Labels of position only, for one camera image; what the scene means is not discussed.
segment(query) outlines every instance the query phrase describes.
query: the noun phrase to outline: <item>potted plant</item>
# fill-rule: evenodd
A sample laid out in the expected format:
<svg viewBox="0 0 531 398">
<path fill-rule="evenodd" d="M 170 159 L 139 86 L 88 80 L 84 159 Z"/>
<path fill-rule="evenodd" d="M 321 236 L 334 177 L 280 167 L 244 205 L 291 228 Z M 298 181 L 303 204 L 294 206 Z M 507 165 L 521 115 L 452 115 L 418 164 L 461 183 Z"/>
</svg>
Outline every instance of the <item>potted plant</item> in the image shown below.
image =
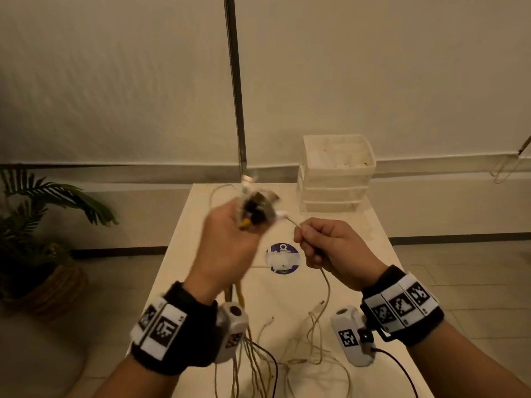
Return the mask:
<svg viewBox="0 0 531 398">
<path fill-rule="evenodd" d="M 87 285 L 87 276 L 55 242 L 33 232 L 48 204 L 83 210 L 92 224 L 117 224 L 109 208 L 68 184 L 35 180 L 24 167 L 0 170 L 4 204 L 0 203 L 0 298 L 35 316 L 50 320 L 66 312 Z"/>
</svg>

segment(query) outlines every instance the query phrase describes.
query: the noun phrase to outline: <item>person's left hand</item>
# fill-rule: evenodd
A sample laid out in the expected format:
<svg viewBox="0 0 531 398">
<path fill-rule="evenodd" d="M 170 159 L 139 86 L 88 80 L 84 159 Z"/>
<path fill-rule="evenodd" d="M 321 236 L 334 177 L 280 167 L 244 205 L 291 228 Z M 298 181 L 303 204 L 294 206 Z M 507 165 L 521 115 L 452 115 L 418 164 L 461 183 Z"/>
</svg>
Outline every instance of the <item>person's left hand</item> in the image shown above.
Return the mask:
<svg viewBox="0 0 531 398">
<path fill-rule="evenodd" d="M 271 224 L 238 229 L 239 198 L 212 209 L 203 223 L 203 233 L 183 288 L 197 301 L 212 304 L 224 288 L 240 281 L 256 255 L 258 244 Z"/>
</svg>

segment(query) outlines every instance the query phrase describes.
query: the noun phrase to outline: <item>hand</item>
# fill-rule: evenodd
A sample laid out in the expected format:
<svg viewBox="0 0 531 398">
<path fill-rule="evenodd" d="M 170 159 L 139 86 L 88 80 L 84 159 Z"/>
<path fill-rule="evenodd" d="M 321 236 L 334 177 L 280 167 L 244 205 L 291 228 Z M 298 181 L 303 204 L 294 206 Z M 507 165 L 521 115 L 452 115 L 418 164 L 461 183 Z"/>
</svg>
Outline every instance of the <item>hand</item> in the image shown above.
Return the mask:
<svg viewBox="0 0 531 398">
<path fill-rule="evenodd" d="M 388 268 L 344 221 L 307 219 L 295 229 L 293 241 L 301 246 L 309 267 L 326 269 L 353 290 L 374 285 Z"/>
<path fill-rule="evenodd" d="M 212 209 L 203 223 L 201 241 L 183 288 L 198 301 L 210 305 L 222 290 L 240 281 L 251 267 L 262 235 L 270 224 L 238 229 L 235 198 Z"/>
</svg>

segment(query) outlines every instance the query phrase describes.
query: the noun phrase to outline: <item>person's right hand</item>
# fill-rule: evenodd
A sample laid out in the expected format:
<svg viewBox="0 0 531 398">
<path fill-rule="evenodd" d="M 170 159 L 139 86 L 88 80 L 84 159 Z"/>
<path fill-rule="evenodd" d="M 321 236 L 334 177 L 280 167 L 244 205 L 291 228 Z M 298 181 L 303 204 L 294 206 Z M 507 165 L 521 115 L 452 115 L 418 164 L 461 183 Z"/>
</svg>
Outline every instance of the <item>person's right hand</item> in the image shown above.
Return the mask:
<svg viewBox="0 0 531 398">
<path fill-rule="evenodd" d="M 373 286 L 388 268 L 344 221 L 307 219 L 295 229 L 293 241 L 301 246 L 309 267 L 324 268 L 357 291 Z"/>
</svg>

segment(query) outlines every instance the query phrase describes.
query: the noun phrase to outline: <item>white device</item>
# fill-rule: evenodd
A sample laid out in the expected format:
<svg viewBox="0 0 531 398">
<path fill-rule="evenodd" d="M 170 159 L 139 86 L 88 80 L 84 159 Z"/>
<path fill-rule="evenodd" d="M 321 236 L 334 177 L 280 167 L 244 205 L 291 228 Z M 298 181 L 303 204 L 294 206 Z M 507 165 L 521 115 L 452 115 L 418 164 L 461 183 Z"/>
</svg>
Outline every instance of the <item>white device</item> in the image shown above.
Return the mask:
<svg viewBox="0 0 531 398">
<path fill-rule="evenodd" d="M 363 315 L 354 306 L 347 306 L 337 311 L 331 322 L 348 362 L 356 367 L 369 366 L 374 361 L 375 345 L 362 341 L 362 335 L 371 332 L 365 326 Z"/>
<path fill-rule="evenodd" d="M 222 343 L 214 363 L 220 364 L 231 360 L 236 348 L 242 341 L 249 326 L 249 317 L 242 306 L 234 301 L 227 301 L 218 308 L 216 326 L 222 329 Z"/>
</svg>

